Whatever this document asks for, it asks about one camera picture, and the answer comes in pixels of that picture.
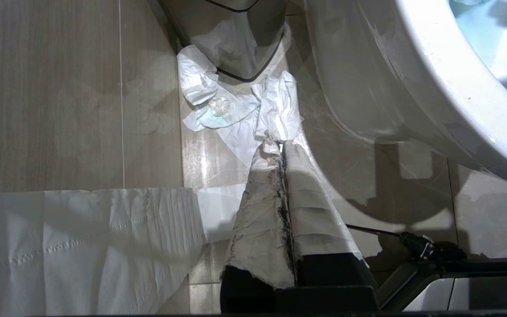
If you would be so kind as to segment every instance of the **toilet bowl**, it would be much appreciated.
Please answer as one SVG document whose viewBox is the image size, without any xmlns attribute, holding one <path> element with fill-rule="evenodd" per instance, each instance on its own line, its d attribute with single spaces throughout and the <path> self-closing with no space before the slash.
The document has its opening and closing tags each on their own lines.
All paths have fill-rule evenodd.
<svg viewBox="0 0 507 317">
<path fill-rule="evenodd" d="M 417 140 L 507 180 L 506 83 L 473 50 L 449 0 L 305 8 L 318 78 L 343 129 L 370 142 Z"/>
</svg>

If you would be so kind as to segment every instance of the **trash can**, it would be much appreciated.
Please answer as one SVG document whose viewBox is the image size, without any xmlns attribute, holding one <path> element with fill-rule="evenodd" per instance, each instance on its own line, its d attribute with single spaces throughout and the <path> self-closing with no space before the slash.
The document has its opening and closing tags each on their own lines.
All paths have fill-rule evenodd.
<svg viewBox="0 0 507 317">
<path fill-rule="evenodd" d="M 183 46 L 194 44 L 219 71 L 252 81 L 283 33 L 285 0 L 159 0 Z"/>
</svg>

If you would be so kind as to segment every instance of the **white ceramic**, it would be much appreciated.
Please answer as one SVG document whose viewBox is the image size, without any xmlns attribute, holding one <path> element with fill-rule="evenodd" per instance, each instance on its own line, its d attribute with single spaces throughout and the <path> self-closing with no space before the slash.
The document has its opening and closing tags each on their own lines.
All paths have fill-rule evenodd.
<svg viewBox="0 0 507 317">
<path fill-rule="evenodd" d="M 448 0 L 305 0 L 318 76 L 340 125 L 419 140 L 507 180 L 507 89 Z"/>
</svg>

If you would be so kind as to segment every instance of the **trash can lid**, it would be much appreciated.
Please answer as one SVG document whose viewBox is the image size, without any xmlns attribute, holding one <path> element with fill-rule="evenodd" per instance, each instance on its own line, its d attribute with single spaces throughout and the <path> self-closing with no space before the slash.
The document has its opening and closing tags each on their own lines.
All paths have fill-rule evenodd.
<svg viewBox="0 0 507 317">
<path fill-rule="evenodd" d="M 257 2 L 257 0 L 207 0 L 207 1 L 229 8 L 232 11 L 248 10 Z"/>
</svg>

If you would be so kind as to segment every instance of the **beige tile floor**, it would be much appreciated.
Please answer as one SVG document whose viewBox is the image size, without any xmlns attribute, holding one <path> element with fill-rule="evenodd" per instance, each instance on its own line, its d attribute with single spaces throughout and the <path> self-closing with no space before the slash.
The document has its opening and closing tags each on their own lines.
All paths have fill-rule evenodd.
<svg viewBox="0 0 507 317">
<path fill-rule="evenodd" d="M 0 192 L 246 181 L 216 132 L 181 126 L 191 107 L 179 96 L 175 39 L 158 10 L 153 0 L 0 1 Z M 299 138 L 344 221 L 507 257 L 507 182 L 418 144 L 362 142 L 335 124 L 302 0 L 289 1 L 286 34 L 258 81 L 282 70 L 298 81 Z M 249 92 L 250 84 L 220 80 Z M 352 233 L 382 283 L 404 250 L 389 237 Z M 205 247 L 161 313 L 219 311 L 227 244 Z"/>
</svg>

